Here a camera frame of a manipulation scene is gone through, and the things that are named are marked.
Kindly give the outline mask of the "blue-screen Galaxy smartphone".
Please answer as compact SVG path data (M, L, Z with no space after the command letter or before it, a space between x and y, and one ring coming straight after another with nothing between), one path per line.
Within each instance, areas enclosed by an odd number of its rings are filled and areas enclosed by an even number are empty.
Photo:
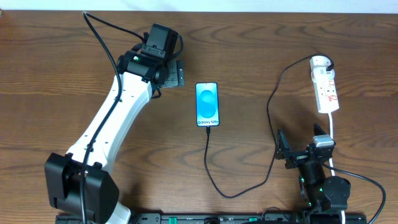
M219 126L220 109L217 82L195 85L196 117L198 127Z

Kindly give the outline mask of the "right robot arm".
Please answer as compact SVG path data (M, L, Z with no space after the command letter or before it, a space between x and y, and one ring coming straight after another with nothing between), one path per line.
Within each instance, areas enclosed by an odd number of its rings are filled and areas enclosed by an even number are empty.
M342 177L325 175L324 162L332 158L336 143L318 124L313 130L314 137L305 150L293 151L279 129L276 158L285 161L286 169L299 171L300 191L309 204L309 209L298 215L302 223L346 223L351 184Z

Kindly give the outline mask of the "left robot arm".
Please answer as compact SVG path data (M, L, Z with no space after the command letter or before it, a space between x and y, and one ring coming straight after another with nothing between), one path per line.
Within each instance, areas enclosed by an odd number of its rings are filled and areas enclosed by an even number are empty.
M113 85L96 116L64 155L52 153L44 170L50 205L83 223L128 223L132 212L119 202L111 177L117 153L140 110L161 88L184 84L175 51L182 36L153 24L141 44L114 62Z

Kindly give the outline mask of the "white USB charger plug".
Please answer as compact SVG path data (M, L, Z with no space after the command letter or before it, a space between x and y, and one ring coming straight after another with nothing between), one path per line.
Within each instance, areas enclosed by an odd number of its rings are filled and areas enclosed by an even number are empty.
M310 59L312 82L318 83L335 78L334 63L323 55L316 55Z

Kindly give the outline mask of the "white power strip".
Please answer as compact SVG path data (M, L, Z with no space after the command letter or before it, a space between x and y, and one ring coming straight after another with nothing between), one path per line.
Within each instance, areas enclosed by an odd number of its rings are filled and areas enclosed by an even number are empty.
M340 108L334 79L313 82L313 87L319 113L329 114Z

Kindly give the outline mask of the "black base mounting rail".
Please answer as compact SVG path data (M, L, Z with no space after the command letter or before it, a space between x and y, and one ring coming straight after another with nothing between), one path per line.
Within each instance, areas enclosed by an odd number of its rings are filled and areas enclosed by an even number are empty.
M365 224L367 219L360 214L347 214L345 223ZM312 215L310 223L341 223L339 215ZM56 224L83 223L73 215L57 215ZM132 215L128 223L132 224L237 224L237 223L307 223L303 218L293 213L271 210L264 215L161 215L159 213L138 213Z

